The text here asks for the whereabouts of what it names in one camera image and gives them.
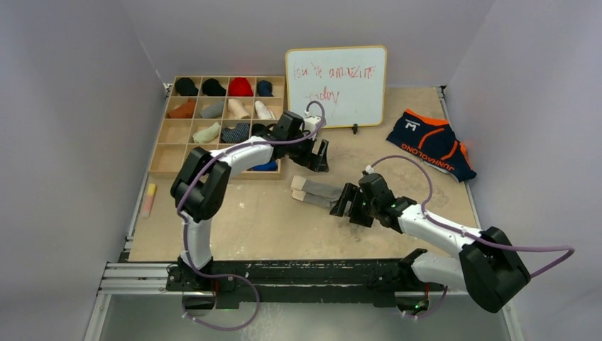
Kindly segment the grey underwear cream waistband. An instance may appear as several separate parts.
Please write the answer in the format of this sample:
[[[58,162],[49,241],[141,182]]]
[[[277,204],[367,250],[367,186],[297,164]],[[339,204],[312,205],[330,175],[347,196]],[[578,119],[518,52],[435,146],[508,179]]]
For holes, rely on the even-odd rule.
[[[299,175],[292,178],[290,189],[293,199],[325,209],[332,209],[343,192],[342,187],[318,183]]]

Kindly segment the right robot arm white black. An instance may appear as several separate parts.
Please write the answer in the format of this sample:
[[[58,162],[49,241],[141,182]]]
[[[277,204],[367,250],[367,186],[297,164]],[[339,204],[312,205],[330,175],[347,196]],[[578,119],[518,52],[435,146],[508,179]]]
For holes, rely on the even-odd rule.
[[[357,185],[347,183],[330,213],[364,227],[379,221],[383,227],[422,239],[448,254],[416,253],[398,271],[406,288],[439,283],[467,292],[482,309],[496,313],[531,281],[502,230],[464,227],[423,210],[417,201],[395,196],[377,173],[366,174]]]

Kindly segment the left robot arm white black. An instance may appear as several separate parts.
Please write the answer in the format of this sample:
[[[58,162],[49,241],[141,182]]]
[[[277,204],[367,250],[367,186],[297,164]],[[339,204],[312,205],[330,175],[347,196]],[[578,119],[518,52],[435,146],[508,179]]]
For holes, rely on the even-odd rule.
[[[241,143],[214,151],[194,148],[188,155],[170,194],[183,220],[180,258],[187,267],[184,281],[193,290],[204,290],[215,278],[210,269],[212,219],[223,204],[231,178],[284,157],[313,172],[326,173],[328,141],[322,139],[318,151],[312,151],[325,124],[324,115],[286,111],[275,124],[262,126]]]

